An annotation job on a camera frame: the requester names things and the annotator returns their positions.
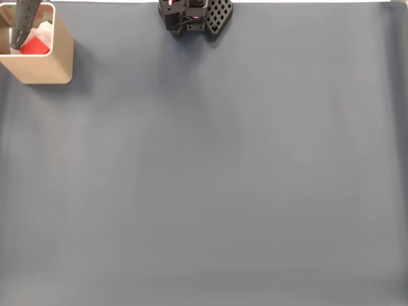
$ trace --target table surface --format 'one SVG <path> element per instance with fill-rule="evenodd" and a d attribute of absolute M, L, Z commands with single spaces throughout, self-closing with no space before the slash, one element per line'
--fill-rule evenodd
<path fill-rule="evenodd" d="M 0 305 L 407 305 L 403 4 L 56 4 L 68 85 L 0 68 Z"/>

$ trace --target beige container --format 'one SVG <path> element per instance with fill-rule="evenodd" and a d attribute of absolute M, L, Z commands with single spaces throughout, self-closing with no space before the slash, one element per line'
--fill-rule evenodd
<path fill-rule="evenodd" d="M 33 27 L 53 24 L 52 48 L 45 55 L 11 55 L 8 28 L 14 24 L 15 3 L 0 4 L 0 62 L 24 84 L 66 84 L 72 79 L 74 41 L 55 6 L 41 3 Z"/>

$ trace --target red block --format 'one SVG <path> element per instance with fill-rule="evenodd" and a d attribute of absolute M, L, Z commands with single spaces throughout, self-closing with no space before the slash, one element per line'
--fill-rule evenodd
<path fill-rule="evenodd" d="M 36 36 L 31 38 L 23 47 L 20 49 L 22 54 L 33 55 L 33 54 L 47 54 L 50 49 Z"/>

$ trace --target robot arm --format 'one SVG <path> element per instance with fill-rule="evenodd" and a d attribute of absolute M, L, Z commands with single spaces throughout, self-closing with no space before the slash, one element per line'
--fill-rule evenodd
<path fill-rule="evenodd" d="M 17 0 L 13 34 L 11 35 L 10 43 L 10 47 L 14 50 L 20 50 L 30 33 L 40 3 L 41 0 Z"/>
<path fill-rule="evenodd" d="M 183 30 L 206 31 L 216 40 L 232 16 L 231 0 L 159 0 L 166 29 L 178 37 Z"/>

